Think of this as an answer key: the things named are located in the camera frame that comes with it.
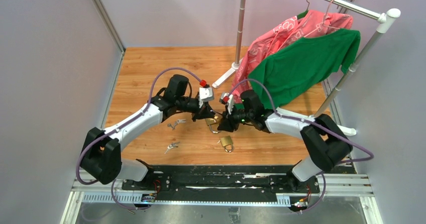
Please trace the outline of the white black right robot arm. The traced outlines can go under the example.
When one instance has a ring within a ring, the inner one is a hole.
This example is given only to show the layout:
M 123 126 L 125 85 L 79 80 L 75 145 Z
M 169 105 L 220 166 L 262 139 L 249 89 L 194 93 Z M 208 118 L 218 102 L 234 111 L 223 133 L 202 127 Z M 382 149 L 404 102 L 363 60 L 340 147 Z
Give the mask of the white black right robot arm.
M 295 115 L 282 115 L 276 109 L 265 108 L 253 90 L 243 92 L 243 109 L 234 104 L 234 97 L 225 92 L 221 102 L 226 106 L 222 113 L 219 131 L 234 132 L 241 124 L 250 124 L 266 133 L 284 134 L 303 140 L 309 156 L 296 163 L 287 172 L 287 186 L 292 192 L 301 192 L 307 180 L 332 170 L 352 150 L 348 138 L 329 115 L 306 119 Z

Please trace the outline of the small brass padlock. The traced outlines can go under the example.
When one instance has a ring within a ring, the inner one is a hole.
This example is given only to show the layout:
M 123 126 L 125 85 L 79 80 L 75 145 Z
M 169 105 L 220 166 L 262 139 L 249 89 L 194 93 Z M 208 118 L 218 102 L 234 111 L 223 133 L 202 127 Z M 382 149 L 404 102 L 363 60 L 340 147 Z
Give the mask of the small brass padlock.
M 218 130 L 218 125 L 220 124 L 220 121 L 221 121 L 221 118 L 219 116 L 205 119 L 205 123 L 207 127 L 209 128 L 209 131 L 213 134 L 220 133 L 220 130 Z

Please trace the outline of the large brass padlock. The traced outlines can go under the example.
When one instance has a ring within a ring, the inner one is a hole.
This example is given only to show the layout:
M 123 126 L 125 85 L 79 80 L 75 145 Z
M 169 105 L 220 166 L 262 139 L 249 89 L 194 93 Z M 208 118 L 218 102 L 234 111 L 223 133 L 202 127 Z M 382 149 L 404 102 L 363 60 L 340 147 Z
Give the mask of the large brass padlock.
M 231 136 L 221 137 L 220 144 L 227 153 L 233 152 L 234 144 Z

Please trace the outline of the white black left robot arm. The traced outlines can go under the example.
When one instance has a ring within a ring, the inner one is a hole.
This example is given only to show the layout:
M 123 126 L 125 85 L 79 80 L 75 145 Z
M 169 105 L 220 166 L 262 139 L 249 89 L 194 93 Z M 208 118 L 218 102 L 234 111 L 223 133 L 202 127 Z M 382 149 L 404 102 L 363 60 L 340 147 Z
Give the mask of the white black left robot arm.
M 199 84 L 198 93 L 192 95 L 189 79 L 175 74 L 140 110 L 106 129 L 89 130 L 76 164 L 77 180 L 88 184 L 79 174 L 83 169 L 94 178 L 91 184 L 125 179 L 133 180 L 141 190 L 149 190 L 154 184 L 153 168 L 139 159 L 123 159 L 122 151 L 145 131 L 175 114 L 190 113 L 193 121 L 213 118 L 215 113 L 209 105 L 214 99 L 213 89 L 203 80 Z

